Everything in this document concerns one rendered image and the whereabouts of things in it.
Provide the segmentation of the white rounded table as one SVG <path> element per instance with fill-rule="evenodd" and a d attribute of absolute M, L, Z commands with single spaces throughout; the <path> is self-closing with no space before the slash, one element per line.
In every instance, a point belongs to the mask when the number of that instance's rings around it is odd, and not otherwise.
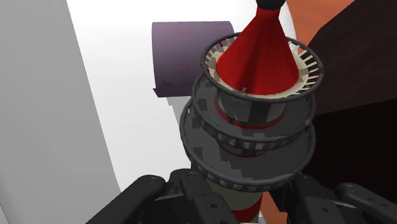
<path fill-rule="evenodd" d="M 178 119 L 186 97 L 154 93 L 153 22 L 229 21 L 241 31 L 255 0 L 66 0 L 121 189 L 188 168 Z"/>

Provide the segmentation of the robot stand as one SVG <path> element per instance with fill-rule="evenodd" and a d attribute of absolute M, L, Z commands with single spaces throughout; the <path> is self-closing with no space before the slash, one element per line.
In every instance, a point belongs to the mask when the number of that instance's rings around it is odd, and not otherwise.
<path fill-rule="evenodd" d="M 397 0 L 354 0 L 309 43 L 324 65 L 305 173 L 397 201 Z"/>

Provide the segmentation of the red and grey lighthouse figure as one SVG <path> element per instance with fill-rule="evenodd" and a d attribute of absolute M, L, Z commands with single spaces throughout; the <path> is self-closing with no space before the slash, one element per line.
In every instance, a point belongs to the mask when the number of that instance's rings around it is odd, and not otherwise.
<path fill-rule="evenodd" d="M 240 224 L 258 217 L 263 192 L 289 183 L 316 145 L 314 91 L 324 69 L 310 48 L 284 34 L 285 1 L 256 0 L 256 15 L 242 32 L 205 48 L 181 113 L 192 170 Z"/>

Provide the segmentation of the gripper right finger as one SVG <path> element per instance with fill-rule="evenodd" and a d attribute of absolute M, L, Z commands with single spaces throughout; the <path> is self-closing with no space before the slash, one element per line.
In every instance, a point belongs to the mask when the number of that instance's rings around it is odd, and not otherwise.
<path fill-rule="evenodd" d="M 287 224 L 397 224 L 397 204 L 354 183 L 330 190 L 299 174 L 270 195 Z"/>

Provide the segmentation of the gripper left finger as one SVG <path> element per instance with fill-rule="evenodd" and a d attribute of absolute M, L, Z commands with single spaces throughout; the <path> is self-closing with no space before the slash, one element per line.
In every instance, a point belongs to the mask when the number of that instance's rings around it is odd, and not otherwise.
<path fill-rule="evenodd" d="M 203 176 L 178 169 L 170 181 L 137 178 L 85 224 L 240 224 L 223 197 Z"/>

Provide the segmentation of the purple rounded block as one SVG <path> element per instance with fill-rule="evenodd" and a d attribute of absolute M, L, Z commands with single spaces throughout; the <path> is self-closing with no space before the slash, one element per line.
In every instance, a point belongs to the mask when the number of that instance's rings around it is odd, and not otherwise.
<path fill-rule="evenodd" d="M 233 33 L 229 21 L 153 22 L 152 56 L 157 97 L 189 96 L 201 75 L 201 55 L 214 40 Z"/>

